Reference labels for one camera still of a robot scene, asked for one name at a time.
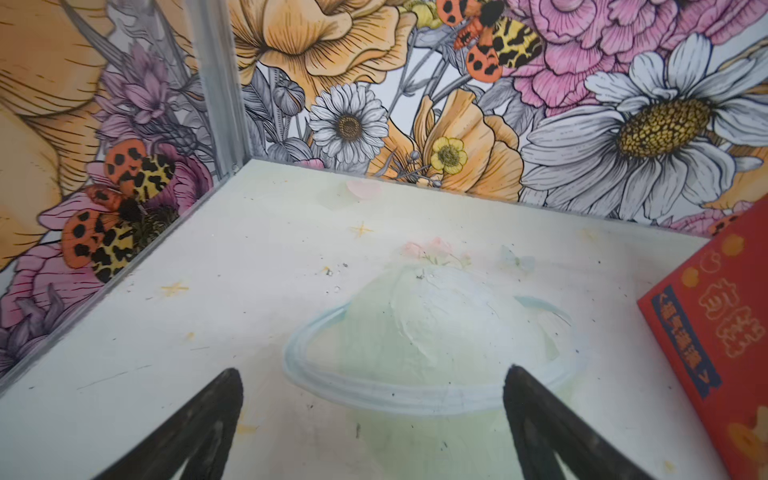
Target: red box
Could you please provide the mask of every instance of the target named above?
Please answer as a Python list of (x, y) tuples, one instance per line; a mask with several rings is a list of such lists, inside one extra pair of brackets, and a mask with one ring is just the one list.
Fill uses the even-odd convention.
[(768, 198), (637, 305), (734, 480), (768, 479)]

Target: illustrated daisy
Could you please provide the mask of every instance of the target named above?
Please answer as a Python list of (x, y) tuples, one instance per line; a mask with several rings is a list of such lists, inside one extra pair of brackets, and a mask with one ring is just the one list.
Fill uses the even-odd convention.
[(389, 134), (386, 109), (362, 85), (331, 87), (310, 109), (313, 141), (336, 170), (365, 173)]
[(759, 167), (705, 135), (768, 145), (768, 95), (746, 93), (768, 77), (768, 49), (707, 74), (711, 52), (709, 39), (691, 35), (666, 64), (648, 52), (629, 74), (588, 77), (602, 104), (547, 118), (528, 135), (521, 201), (624, 220), (643, 208), (657, 219), (681, 194), (696, 205), (714, 201), (736, 172)]

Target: floral wallpaper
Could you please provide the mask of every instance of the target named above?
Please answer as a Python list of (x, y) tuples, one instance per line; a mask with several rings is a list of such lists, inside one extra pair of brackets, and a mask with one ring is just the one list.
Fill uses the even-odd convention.
[(701, 235), (768, 191), (764, 0), (228, 5), (258, 157)]
[(154, 2), (0, 0), (0, 20), (3, 377), (218, 173), (195, 64)]

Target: flower stem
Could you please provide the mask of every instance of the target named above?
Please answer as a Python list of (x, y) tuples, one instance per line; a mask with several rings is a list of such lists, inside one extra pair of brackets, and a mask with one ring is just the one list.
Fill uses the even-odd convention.
[(408, 54), (406, 54), (406, 67), (403, 67), (402, 70), (402, 76), (400, 77), (400, 85), (397, 87), (397, 93), (395, 93), (395, 98), (392, 99), (392, 104), (389, 106), (389, 113), (388, 115), (392, 114), (392, 110), (395, 108), (395, 105), (397, 104), (397, 101), (400, 99), (400, 96), (402, 95), (402, 91), (404, 87), (411, 83), (411, 80), (413, 80), (414, 75), (416, 75), (416, 72), (419, 71), (419, 69), (424, 65), (424, 63), (429, 59), (429, 56), (435, 53), (435, 50), (437, 50), (437, 47), (442, 45), (443, 41), (446, 40), (451, 35), (455, 34), (455, 28), (452, 28), (448, 33), (443, 35), (422, 57), (421, 60), (419, 60), (419, 63), (416, 64), (416, 66), (413, 68), (413, 71), (411, 71), (411, 74), (406, 77), (406, 67), (408, 65), (408, 61), (410, 60), (411, 50), (413, 50), (413, 42), (415, 41), (415, 34), (412, 34), (413, 41), (409, 39), (409, 46), (408, 46)]
[(395, 152), (392, 152), (391, 154), (389, 154), (389, 156), (386, 158), (386, 163), (384, 163), (384, 167), (382, 167), (381, 170), (379, 170), (376, 173), (374, 173), (373, 176), (374, 177), (381, 177), (389, 169), (389, 164), (392, 163), (392, 159), (394, 157), (395, 157)]
[(431, 97), (433, 93), (435, 93), (435, 89), (437, 88), (437, 85), (442, 80), (442, 76), (445, 73), (445, 70), (448, 69), (448, 62), (445, 61), (445, 59), (441, 59), (440, 63), (437, 64), (437, 68), (435, 68), (435, 72), (432, 73), (432, 80), (427, 85), (427, 88), (424, 90), (423, 97)]
[(423, 167), (420, 167), (417, 170), (414, 170), (413, 172), (406, 172), (404, 174), (400, 174), (397, 177), (393, 178), (393, 180), (400, 180), (401, 178), (408, 178), (411, 175), (416, 175), (417, 177), (421, 177), (421, 175), (419, 175), (419, 174), (422, 173), (424, 170), (427, 170), (429, 167), (431, 167), (431, 165), (425, 165)]
[(432, 103), (436, 104), (437, 102), (441, 101), (443, 98), (447, 97), (456, 88), (459, 88), (464, 84), (467, 84), (470, 80), (472, 80), (472, 76), (470, 74), (463, 74), (461, 77), (456, 78), (454, 81), (446, 85), (445, 88), (443, 88), (441, 91), (439, 91), (435, 95), (435, 97), (432, 99)]
[(402, 66), (402, 74), (400, 75), (400, 83), (397, 85), (397, 92), (395, 93), (395, 97), (392, 99), (392, 104), (389, 106), (389, 109), (386, 112), (386, 117), (389, 119), (390, 115), (392, 115), (392, 110), (395, 109), (395, 105), (397, 105), (397, 101), (400, 99), (400, 95), (402, 95), (402, 90), (406, 82), (406, 74), (408, 73), (408, 63), (411, 61), (411, 52), (413, 51), (413, 44), (416, 41), (416, 32), (411, 32), (411, 36), (408, 37), (408, 49), (406, 50), (406, 63)]

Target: pink carnation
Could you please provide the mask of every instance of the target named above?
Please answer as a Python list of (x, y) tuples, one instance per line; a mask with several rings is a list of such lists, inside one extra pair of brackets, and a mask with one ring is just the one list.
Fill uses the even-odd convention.
[(626, 73), (635, 55), (665, 56), (691, 33), (720, 45), (757, 21), (764, 0), (507, 0), (512, 11), (545, 42), (543, 55), (518, 69), (521, 99), (559, 114), (597, 103), (584, 86), (598, 71)]

